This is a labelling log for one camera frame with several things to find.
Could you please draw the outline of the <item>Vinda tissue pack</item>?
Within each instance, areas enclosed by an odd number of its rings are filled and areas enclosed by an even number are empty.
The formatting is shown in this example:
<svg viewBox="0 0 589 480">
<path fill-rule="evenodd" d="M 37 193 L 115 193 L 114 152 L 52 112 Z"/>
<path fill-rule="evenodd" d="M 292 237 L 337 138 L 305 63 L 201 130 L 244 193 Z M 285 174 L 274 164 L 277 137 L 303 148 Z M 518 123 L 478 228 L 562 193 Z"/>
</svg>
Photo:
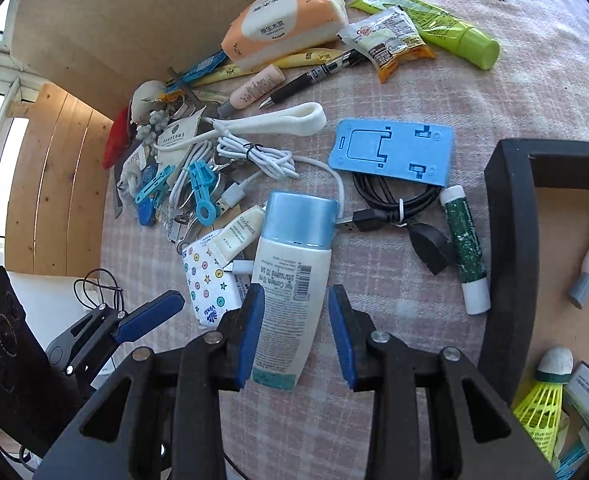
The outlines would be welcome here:
<svg viewBox="0 0 589 480">
<path fill-rule="evenodd" d="M 250 285 L 245 275 L 225 272 L 211 254 L 208 243 L 219 232 L 221 229 L 214 230 L 180 249 L 195 317 L 202 327 L 212 330 L 226 312 L 242 306 Z"/>
</svg>

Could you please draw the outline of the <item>large cream lotion bottle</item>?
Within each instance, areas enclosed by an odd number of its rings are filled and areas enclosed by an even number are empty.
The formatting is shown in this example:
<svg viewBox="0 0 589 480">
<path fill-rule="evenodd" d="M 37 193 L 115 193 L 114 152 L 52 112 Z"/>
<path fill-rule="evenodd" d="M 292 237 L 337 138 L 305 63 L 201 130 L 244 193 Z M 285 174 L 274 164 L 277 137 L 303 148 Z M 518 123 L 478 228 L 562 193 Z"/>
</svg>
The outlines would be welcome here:
<svg viewBox="0 0 589 480">
<path fill-rule="evenodd" d="M 270 194 L 251 278 L 265 296 L 252 367 L 259 385 L 292 390 L 302 375 L 323 310 L 339 209 L 329 198 Z"/>
</svg>

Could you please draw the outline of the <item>yellow plastic shuttlecock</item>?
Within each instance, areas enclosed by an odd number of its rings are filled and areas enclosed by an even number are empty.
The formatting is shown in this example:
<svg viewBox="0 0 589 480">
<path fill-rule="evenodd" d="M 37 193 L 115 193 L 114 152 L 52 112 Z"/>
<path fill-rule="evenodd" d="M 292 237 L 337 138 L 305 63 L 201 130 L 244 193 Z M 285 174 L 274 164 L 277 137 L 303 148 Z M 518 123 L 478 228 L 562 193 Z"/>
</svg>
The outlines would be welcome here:
<svg viewBox="0 0 589 480">
<path fill-rule="evenodd" d="M 536 367 L 532 389 L 513 410 L 515 418 L 549 462 L 557 443 L 563 388 L 571 379 L 573 367 L 570 349 L 562 346 L 549 349 Z"/>
</svg>

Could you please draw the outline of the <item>white massage roller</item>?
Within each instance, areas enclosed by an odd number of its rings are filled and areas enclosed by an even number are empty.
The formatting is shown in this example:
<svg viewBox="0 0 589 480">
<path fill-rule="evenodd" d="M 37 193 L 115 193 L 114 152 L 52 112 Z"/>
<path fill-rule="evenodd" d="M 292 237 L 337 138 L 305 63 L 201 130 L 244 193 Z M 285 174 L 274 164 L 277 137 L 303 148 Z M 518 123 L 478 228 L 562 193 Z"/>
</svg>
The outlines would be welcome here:
<svg viewBox="0 0 589 480">
<path fill-rule="evenodd" d="M 262 115 L 242 117 L 240 119 L 221 119 L 203 115 L 197 135 L 192 144 L 218 139 L 227 134 L 291 134 L 291 136 L 312 136 L 326 126 L 327 117 L 323 107 L 317 102 L 308 102 L 285 110 L 277 110 Z M 156 110 L 150 114 L 147 125 L 136 130 L 135 138 L 142 144 L 154 148 L 158 135 L 172 124 L 165 110 Z"/>
</svg>

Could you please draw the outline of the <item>teal clothespin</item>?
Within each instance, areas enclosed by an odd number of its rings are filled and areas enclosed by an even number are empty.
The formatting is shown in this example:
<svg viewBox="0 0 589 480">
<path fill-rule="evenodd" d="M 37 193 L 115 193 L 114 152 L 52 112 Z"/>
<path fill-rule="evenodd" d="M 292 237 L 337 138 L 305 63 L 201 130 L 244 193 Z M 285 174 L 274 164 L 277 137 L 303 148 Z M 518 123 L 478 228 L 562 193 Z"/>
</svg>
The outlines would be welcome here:
<svg viewBox="0 0 589 480">
<path fill-rule="evenodd" d="M 585 462 L 589 453 L 581 441 L 576 441 L 571 448 L 561 457 L 556 471 L 558 480 L 569 480 L 573 474 Z"/>
<path fill-rule="evenodd" d="M 163 168 L 148 184 L 146 184 L 135 196 L 135 203 L 140 204 L 145 198 L 158 192 L 165 187 L 166 181 L 175 170 L 174 165 L 168 165 Z"/>
</svg>

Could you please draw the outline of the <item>green Mentholatum lip balm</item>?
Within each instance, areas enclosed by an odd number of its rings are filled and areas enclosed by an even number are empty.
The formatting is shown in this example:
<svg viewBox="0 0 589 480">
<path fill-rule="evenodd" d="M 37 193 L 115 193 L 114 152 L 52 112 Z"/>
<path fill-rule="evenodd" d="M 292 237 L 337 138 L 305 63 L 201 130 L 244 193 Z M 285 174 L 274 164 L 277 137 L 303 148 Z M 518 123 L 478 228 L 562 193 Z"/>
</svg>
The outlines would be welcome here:
<svg viewBox="0 0 589 480">
<path fill-rule="evenodd" d="M 447 226 L 457 255 L 457 269 L 469 315 L 479 315 L 491 309 L 486 266 L 477 228 L 467 195 L 461 185 L 453 185 L 439 193 Z"/>
</svg>

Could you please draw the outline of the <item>teal clothespin in pile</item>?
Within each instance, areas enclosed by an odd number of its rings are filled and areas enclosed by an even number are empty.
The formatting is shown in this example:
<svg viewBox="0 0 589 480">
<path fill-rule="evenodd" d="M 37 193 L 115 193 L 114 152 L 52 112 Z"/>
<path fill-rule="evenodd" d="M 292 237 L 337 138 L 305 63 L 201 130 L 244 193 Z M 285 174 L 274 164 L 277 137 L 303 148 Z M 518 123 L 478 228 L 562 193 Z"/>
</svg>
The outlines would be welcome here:
<svg viewBox="0 0 589 480">
<path fill-rule="evenodd" d="M 165 187 L 166 181 L 175 170 L 174 165 L 168 165 L 163 168 L 148 184 L 146 184 L 135 196 L 135 203 L 140 204 L 145 198 L 158 192 Z"/>
</svg>

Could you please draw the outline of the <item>red cloth pouch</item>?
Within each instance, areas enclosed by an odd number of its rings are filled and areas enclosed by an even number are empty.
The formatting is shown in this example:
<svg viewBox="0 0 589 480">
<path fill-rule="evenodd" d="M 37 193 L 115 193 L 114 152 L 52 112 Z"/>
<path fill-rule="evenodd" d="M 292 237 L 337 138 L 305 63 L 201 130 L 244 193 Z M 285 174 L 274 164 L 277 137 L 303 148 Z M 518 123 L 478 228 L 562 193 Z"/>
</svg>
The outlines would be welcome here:
<svg viewBox="0 0 589 480">
<path fill-rule="evenodd" d="M 113 122 L 104 147 L 104 159 L 102 159 L 102 168 L 104 170 L 112 168 L 130 146 L 129 124 L 128 107 L 124 107 L 120 111 L 118 118 Z"/>
</svg>

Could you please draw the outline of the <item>blue phone stand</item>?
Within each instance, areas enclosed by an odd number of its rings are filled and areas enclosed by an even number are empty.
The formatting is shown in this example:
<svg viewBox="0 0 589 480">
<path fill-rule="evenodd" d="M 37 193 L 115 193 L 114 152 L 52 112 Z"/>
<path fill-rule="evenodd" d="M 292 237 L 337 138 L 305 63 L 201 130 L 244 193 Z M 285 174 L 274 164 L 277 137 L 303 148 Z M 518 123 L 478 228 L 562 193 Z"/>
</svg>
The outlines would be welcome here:
<svg viewBox="0 0 589 480">
<path fill-rule="evenodd" d="M 450 126 L 347 118 L 337 124 L 328 165 L 444 188 L 454 144 L 455 129 Z"/>
</svg>

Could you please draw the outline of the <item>black storage tray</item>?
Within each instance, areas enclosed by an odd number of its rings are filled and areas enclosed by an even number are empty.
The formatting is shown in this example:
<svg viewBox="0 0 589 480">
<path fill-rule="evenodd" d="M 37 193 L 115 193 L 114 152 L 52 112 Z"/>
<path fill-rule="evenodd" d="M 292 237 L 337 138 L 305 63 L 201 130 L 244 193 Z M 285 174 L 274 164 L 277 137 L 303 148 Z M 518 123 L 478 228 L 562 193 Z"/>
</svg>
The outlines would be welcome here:
<svg viewBox="0 0 589 480">
<path fill-rule="evenodd" d="M 491 310 L 479 370 L 515 399 L 535 322 L 539 229 L 535 190 L 589 190 L 589 142 L 503 139 L 484 169 L 491 228 Z"/>
</svg>

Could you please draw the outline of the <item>white shower cap sachet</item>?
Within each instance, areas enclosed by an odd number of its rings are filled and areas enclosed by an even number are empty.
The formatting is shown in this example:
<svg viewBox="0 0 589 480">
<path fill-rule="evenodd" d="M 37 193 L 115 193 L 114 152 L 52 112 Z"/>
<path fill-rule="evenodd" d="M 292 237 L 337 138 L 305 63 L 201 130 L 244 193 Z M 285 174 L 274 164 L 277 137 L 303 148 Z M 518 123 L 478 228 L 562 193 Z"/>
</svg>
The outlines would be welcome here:
<svg viewBox="0 0 589 480">
<path fill-rule="evenodd" d="M 197 135 L 204 108 L 191 116 L 180 118 L 169 124 L 154 143 L 158 164 L 180 166 L 192 148 L 191 140 Z"/>
</svg>

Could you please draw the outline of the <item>yellow pen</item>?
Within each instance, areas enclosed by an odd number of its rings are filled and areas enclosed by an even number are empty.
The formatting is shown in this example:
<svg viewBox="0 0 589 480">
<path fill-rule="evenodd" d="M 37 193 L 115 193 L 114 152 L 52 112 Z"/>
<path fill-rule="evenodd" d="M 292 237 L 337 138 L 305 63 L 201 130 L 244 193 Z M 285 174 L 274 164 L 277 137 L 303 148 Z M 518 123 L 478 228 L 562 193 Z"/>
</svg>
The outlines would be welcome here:
<svg viewBox="0 0 589 480">
<path fill-rule="evenodd" d="M 299 53 L 289 54 L 273 62 L 273 66 L 279 70 L 288 70 L 289 68 L 300 68 L 306 66 L 318 66 L 328 63 L 338 58 L 343 51 L 329 48 L 311 48 Z M 207 84 L 216 84 L 217 82 L 236 79 L 243 76 L 259 73 L 265 65 L 252 68 L 252 70 L 243 70 L 235 63 L 228 63 L 218 66 L 213 72 L 200 77 L 191 82 L 192 88 L 206 86 Z"/>
</svg>

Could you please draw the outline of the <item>snack sachet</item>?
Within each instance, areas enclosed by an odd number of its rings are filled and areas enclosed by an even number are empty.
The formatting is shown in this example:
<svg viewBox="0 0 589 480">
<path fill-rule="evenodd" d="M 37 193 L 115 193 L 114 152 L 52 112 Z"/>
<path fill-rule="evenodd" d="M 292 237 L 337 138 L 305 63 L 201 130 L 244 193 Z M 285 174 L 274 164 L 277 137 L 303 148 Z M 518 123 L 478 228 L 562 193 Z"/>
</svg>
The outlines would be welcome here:
<svg viewBox="0 0 589 480">
<path fill-rule="evenodd" d="M 398 66 L 421 58 L 435 58 L 409 15 L 399 6 L 344 26 L 337 36 L 375 66 L 383 84 Z"/>
</svg>

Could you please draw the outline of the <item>green tube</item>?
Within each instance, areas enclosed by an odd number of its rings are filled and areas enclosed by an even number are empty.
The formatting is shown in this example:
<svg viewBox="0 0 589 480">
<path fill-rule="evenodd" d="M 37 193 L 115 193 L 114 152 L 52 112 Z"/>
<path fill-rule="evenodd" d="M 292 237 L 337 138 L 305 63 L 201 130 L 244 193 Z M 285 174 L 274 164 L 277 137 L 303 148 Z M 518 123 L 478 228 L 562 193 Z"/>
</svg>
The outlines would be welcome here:
<svg viewBox="0 0 589 480">
<path fill-rule="evenodd" d="M 474 25 L 422 0 L 354 0 L 353 9 L 375 14 L 390 6 L 403 9 L 424 41 L 463 58 L 481 70 L 490 70 L 500 54 L 499 43 Z"/>
</svg>

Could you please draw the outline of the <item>orange tissue pack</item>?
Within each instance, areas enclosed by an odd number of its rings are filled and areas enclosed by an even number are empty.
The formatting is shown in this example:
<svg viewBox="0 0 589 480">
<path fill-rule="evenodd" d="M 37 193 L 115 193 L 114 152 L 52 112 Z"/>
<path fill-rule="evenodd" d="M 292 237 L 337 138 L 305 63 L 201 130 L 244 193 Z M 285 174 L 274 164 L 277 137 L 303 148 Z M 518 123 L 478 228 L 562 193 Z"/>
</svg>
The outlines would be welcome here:
<svg viewBox="0 0 589 480">
<path fill-rule="evenodd" d="M 251 70 L 326 44 L 347 24 L 344 0 L 255 0 L 232 22 L 221 48 Z"/>
</svg>

